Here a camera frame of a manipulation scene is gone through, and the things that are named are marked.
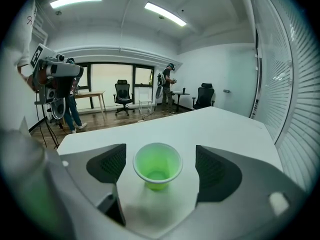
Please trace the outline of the black white door strip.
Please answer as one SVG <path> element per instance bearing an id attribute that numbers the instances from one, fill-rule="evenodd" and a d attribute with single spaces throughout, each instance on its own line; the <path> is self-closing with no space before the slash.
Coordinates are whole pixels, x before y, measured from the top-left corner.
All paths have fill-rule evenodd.
<path id="1" fill-rule="evenodd" d="M 263 76 L 262 58 L 258 56 L 257 57 L 257 86 L 256 86 L 256 93 L 255 93 L 255 98 L 253 102 L 253 107 L 250 115 L 251 119 L 254 119 L 257 114 L 259 100 L 261 97 L 262 76 Z"/>

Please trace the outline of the person's grey sweatshirt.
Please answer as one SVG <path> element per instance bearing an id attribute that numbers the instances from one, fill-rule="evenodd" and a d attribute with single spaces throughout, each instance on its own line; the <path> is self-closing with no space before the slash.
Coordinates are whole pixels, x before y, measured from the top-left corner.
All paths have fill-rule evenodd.
<path id="1" fill-rule="evenodd" d="M 1 44 L 1 62 L 14 68 L 29 63 L 30 42 L 36 14 L 36 0 L 27 0 L 14 18 Z"/>

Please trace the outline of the green plastic cup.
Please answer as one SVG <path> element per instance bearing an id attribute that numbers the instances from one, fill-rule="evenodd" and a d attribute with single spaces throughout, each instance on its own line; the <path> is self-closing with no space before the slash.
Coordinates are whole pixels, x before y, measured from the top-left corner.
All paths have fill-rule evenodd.
<path id="1" fill-rule="evenodd" d="M 152 191 L 165 189 L 183 169 L 183 158 L 172 146 L 155 142 L 149 143 L 134 155 L 133 169 Z"/>

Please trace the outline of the dark framed window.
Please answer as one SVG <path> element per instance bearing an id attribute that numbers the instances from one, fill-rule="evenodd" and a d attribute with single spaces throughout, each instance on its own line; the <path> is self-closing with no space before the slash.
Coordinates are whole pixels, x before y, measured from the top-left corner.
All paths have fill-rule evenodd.
<path id="1" fill-rule="evenodd" d="M 82 62 L 84 68 L 79 85 L 82 90 L 112 91 L 118 80 L 126 80 L 131 88 L 150 87 L 155 68 L 149 65 L 124 62 Z"/>

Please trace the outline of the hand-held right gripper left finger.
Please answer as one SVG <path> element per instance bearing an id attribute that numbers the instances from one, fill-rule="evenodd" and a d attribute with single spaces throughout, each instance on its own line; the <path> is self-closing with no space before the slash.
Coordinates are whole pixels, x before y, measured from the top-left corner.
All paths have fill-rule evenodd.
<path id="1" fill-rule="evenodd" d="M 61 156 L 66 169 L 81 193 L 104 215 L 125 226 L 117 189 L 125 166 L 127 145 L 112 144 Z"/>

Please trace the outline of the round black side table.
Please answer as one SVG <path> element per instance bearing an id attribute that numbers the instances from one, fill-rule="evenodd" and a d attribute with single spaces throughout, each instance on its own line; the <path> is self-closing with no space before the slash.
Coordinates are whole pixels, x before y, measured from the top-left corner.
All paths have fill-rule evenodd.
<path id="1" fill-rule="evenodd" d="M 189 96 L 189 93 L 183 92 L 183 91 L 173 91 L 172 95 L 177 95 L 177 103 L 176 103 L 176 109 L 175 112 L 178 113 L 179 112 L 179 107 L 180 107 L 180 98 L 181 96 Z"/>

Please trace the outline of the light wooden desk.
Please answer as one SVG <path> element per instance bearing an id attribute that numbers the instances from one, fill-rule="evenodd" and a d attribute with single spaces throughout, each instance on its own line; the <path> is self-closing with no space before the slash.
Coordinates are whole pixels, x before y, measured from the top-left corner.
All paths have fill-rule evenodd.
<path id="1" fill-rule="evenodd" d="M 106 106 L 105 106 L 105 101 L 104 101 L 104 93 L 105 91 L 88 91 L 88 92 L 81 92 L 77 93 L 74 95 L 75 99 L 84 99 L 84 98 L 94 98 L 98 97 L 99 100 L 99 106 L 100 106 L 100 111 L 102 113 L 102 118 L 105 121 L 105 112 L 106 112 Z"/>

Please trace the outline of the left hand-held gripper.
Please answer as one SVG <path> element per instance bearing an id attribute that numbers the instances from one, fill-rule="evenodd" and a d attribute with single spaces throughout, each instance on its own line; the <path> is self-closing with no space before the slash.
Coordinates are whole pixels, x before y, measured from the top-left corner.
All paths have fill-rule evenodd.
<path id="1" fill-rule="evenodd" d="M 50 104 L 54 100 L 66 98 L 70 95 L 74 78 L 81 78 L 84 72 L 82 66 L 67 63 L 65 56 L 56 53 L 43 44 L 39 44 L 32 56 L 30 65 L 32 72 L 32 86 L 38 94 L 36 105 Z M 38 71 L 46 70 L 47 76 L 54 78 L 54 86 L 38 84 Z"/>

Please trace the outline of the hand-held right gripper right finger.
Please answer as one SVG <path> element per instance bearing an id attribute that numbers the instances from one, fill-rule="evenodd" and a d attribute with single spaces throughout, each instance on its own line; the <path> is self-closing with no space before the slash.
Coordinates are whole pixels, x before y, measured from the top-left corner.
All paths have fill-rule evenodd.
<path id="1" fill-rule="evenodd" d="M 197 203 L 226 204 L 248 215 L 294 216 L 307 195 L 288 176 L 268 162 L 227 150 L 197 145 L 199 176 Z"/>

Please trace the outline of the black high-back office chair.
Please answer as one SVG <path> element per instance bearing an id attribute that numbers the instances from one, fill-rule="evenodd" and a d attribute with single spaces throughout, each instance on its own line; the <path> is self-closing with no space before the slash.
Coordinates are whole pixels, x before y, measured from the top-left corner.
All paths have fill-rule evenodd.
<path id="1" fill-rule="evenodd" d="M 192 98 L 192 108 L 194 110 L 213 107 L 215 101 L 213 100 L 215 90 L 211 83 L 202 83 L 201 87 L 197 89 L 197 98 Z"/>

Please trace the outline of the white venetian blinds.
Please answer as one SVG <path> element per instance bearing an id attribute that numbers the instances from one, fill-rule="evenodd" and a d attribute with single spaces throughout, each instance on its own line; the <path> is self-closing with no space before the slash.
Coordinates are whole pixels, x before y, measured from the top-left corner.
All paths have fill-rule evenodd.
<path id="1" fill-rule="evenodd" d="M 320 43 L 294 0 L 251 0 L 262 54 L 256 119 L 283 172 L 310 193 L 320 176 Z"/>

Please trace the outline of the black mesh office chair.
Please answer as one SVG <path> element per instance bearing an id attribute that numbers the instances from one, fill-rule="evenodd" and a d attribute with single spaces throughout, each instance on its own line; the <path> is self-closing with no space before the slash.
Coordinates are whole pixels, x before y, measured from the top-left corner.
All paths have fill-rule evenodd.
<path id="1" fill-rule="evenodd" d="M 125 112 L 129 116 L 129 111 L 135 112 L 134 108 L 128 106 L 128 104 L 133 103 L 131 97 L 133 94 L 130 94 L 130 84 L 127 80 L 119 79 L 114 86 L 116 91 L 116 94 L 113 95 L 114 103 L 122 105 L 121 108 L 116 109 L 115 116 L 117 117 L 119 112 Z"/>

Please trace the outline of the white stool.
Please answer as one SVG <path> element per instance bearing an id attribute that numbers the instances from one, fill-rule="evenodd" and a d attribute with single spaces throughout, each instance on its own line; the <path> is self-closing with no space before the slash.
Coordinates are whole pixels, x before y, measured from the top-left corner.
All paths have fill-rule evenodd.
<path id="1" fill-rule="evenodd" d="M 143 114 L 143 108 L 146 108 L 146 111 L 151 114 L 152 113 L 152 100 L 149 99 L 143 99 L 143 100 L 138 100 L 138 110 L 139 113 L 142 115 Z"/>

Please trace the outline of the person's left hand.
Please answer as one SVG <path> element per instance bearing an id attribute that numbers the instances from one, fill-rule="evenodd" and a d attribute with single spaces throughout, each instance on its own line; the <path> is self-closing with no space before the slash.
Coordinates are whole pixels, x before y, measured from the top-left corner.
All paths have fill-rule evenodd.
<path id="1" fill-rule="evenodd" d="M 37 81 L 39 85 L 49 85 L 52 88 L 55 85 L 55 79 L 53 76 L 47 76 L 45 69 L 40 69 L 37 73 Z"/>

